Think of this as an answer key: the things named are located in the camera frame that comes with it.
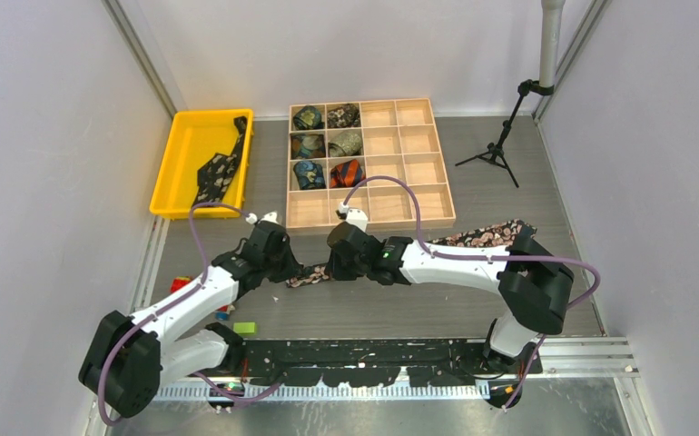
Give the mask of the pink floral black tie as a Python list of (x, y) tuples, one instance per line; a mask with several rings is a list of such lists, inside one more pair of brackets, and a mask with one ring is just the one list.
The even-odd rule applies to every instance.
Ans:
[[(537, 228), (520, 219), (513, 219), (503, 223), (496, 223), (469, 230), (462, 233), (454, 233), (450, 236), (428, 240), (428, 243), (444, 246), (487, 248), (499, 245), (511, 245), (518, 236), (535, 236)], [(286, 281), (288, 288), (330, 282), (332, 278), (327, 273), (327, 264), (318, 263), (302, 268), (294, 277)]]

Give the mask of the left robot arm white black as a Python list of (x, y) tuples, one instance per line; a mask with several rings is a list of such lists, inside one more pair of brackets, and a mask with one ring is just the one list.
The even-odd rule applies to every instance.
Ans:
[(96, 394), (106, 425), (140, 413), (164, 384), (204, 369), (231, 376), (241, 368), (242, 339), (230, 328), (214, 323), (189, 338), (183, 334), (263, 281), (285, 282), (300, 271), (277, 213), (248, 213), (245, 220), (252, 230), (241, 248), (204, 262), (200, 276), (179, 291), (137, 312), (112, 311), (101, 319), (78, 380)]

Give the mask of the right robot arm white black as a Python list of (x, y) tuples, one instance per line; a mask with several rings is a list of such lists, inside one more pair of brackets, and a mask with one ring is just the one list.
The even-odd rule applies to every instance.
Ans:
[(330, 232), (327, 245), (326, 270), (337, 281), (366, 277), (381, 285), (435, 283), (499, 295), (507, 311), (491, 323), (482, 350), (493, 372), (507, 372), (538, 335), (563, 331), (574, 275), (529, 235), (488, 248), (399, 236), (380, 241), (346, 218)]

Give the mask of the red toy truck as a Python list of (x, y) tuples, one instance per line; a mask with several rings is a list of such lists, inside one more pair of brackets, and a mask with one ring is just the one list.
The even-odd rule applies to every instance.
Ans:
[[(191, 284), (193, 278), (191, 276), (179, 276), (172, 280), (172, 285), (170, 287), (170, 294), (174, 294), (184, 288), (185, 286)], [(220, 321), (228, 321), (232, 312), (236, 310), (233, 304), (224, 305), (214, 312), (214, 318)]]

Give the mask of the green block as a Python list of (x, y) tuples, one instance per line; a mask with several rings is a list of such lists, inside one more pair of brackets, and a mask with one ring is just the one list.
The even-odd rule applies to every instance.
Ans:
[(256, 322), (235, 322), (232, 330), (239, 335), (253, 335), (257, 333), (258, 327)]

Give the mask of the orange navy striped rolled tie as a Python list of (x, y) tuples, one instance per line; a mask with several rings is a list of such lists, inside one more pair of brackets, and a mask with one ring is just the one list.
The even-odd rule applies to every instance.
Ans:
[(330, 169), (330, 188), (351, 188), (366, 179), (366, 173), (357, 159), (338, 163)]

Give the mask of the blue paisley rolled tie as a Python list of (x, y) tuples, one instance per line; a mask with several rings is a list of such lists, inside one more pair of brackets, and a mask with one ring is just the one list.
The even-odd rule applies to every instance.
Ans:
[(297, 185), (302, 191), (326, 188), (322, 166), (314, 161), (298, 161), (293, 166), (293, 172)]

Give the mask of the black patterned tie in bin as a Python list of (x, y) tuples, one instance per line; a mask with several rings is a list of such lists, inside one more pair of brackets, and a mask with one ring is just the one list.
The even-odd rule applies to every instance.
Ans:
[(236, 117), (233, 124), (238, 131), (238, 136), (231, 151), (228, 154), (216, 153), (197, 170), (198, 191), (193, 205), (221, 203), (240, 168), (248, 118)]

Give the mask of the wooden compartment tray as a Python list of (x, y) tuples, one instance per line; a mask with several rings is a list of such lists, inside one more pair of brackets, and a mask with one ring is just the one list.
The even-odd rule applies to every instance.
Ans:
[[(345, 103), (359, 106), (361, 126), (329, 129), (328, 109)], [(340, 203), (362, 210), (368, 216), (368, 227), (374, 231), (412, 230), (417, 223), (425, 228), (447, 228), (454, 224), (455, 206), (429, 99), (311, 103), (320, 109), (324, 127), (296, 131), (291, 118), (305, 105), (309, 104), (290, 107), (285, 218), (290, 230), (304, 234), (327, 233), (340, 220), (337, 215)], [(352, 156), (329, 157), (329, 139), (345, 130), (361, 132), (361, 151)], [(326, 156), (292, 159), (292, 134), (323, 134)], [(331, 189), (330, 169), (352, 159), (360, 161), (366, 179), (351, 188)], [(302, 160), (322, 166), (325, 189), (299, 189), (293, 166)]]

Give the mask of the olive paisley rolled tie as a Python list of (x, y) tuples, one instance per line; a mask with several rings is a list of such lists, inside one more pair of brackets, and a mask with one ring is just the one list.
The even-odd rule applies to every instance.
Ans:
[(357, 155), (363, 145), (362, 134), (359, 130), (345, 130), (337, 133), (328, 141), (329, 157), (345, 157)]

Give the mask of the teal brown rolled tie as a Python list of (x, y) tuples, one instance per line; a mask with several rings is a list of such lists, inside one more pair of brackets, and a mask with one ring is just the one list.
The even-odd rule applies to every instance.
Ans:
[(294, 160), (317, 159), (326, 156), (323, 134), (292, 134), (290, 136), (290, 157)]

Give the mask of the dark brown floral rolled tie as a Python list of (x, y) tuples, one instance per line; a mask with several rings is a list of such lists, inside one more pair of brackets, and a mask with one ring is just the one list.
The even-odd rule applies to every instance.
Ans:
[(326, 113), (329, 129), (360, 127), (361, 118), (359, 106), (353, 103), (335, 105)]

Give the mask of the yellow plastic bin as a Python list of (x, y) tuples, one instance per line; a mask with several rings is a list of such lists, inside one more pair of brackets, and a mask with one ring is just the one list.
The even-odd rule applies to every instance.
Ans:
[(249, 169), (254, 112), (250, 108), (181, 111), (173, 117), (149, 210), (164, 219), (188, 217), (198, 192), (198, 170), (218, 154), (231, 155), (239, 131), (234, 120), (244, 117), (241, 163), (224, 195), (227, 204), (242, 208)]

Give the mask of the dark green rolled tie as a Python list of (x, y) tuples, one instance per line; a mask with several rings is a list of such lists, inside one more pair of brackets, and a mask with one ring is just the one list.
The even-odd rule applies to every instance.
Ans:
[(319, 130), (324, 127), (323, 115), (315, 105), (305, 105), (291, 118), (296, 131)]

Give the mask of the black mini tripod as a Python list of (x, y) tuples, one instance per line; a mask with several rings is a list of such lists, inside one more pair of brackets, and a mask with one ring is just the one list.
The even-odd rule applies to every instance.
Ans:
[(498, 137), (498, 140), (493, 143), (489, 143), (486, 147), (486, 151), (481, 154), (475, 154), (467, 159), (464, 159), (456, 163), (456, 167), (460, 165), (467, 164), (476, 160), (480, 160), (497, 168), (505, 170), (513, 185), (519, 188), (519, 182), (515, 177), (513, 170), (507, 158), (505, 156), (504, 144), (506, 139), (509, 137), (512, 130), (513, 123), (517, 117), (520, 106), (529, 94), (538, 94), (540, 96), (550, 96), (555, 91), (555, 86), (553, 84), (549, 86), (543, 86), (538, 80), (528, 79), (521, 82), (517, 87), (517, 100), (513, 107), (510, 116), (502, 122), (502, 131)]

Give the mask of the grey vertical pole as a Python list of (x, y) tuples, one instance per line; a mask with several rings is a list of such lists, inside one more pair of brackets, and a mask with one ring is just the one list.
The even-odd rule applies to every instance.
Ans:
[(565, 0), (542, 0), (542, 29), (540, 38), (539, 86), (555, 87), (558, 45)]

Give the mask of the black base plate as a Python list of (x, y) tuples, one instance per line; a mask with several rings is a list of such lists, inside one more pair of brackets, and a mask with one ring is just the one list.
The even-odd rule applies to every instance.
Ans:
[(241, 376), (258, 386), (389, 387), (403, 374), (416, 388), (465, 386), (498, 375), (515, 381), (528, 365), (541, 373), (541, 363), (529, 360), (535, 346), (529, 342), (517, 358), (493, 368), (482, 339), (245, 340), (201, 373)]

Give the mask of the aluminium rail frame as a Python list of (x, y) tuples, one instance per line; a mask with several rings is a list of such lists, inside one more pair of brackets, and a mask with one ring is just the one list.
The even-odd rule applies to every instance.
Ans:
[(109, 370), (89, 359), (81, 382), (105, 381), (105, 400), (132, 416), (154, 400), (188, 397), (198, 381), (204, 400), (481, 398), (510, 406), (533, 377), (635, 377), (620, 338), (552, 338), (527, 343), (516, 358), (490, 355), (483, 339), (261, 340), (201, 331), (161, 345), (145, 338), (119, 352)]

